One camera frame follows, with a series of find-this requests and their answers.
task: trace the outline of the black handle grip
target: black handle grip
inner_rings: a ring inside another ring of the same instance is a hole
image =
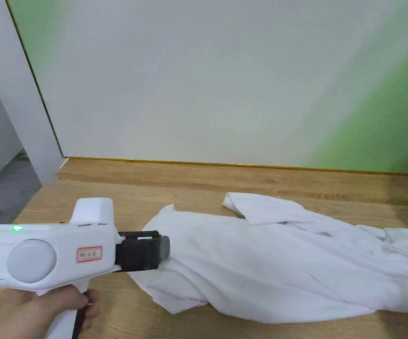
[[[78,339],[78,336],[85,321],[85,310],[86,306],[80,309],[77,309],[77,315],[75,317],[74,331],[72,332],[72,339]]]

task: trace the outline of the wooden surface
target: wooden surface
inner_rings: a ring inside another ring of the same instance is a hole
[[[408,227],[408,176],[230,166],[71,159],[60,181],[42,188],[15,222],[67,222],[80,197],[113,199],[118,230],[140,230],[165,205],[235,215],[221,203],[227,191],[280,195],[353,224]],[[102,315],[86,338],[408,338],[408,314],[306,324],[265,325],[217,313],[210,306],[170,315],[125,273],[95,278]]]

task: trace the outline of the white cloth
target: white cloth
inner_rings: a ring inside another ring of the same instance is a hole
[[[245,219],[169,205],[144,228],[169,236],[170,258],[130,276],[170,313],[206,303],[263,323],[408,313],[408,229],[353,226],[258,194],[227,193],[223,205]]]

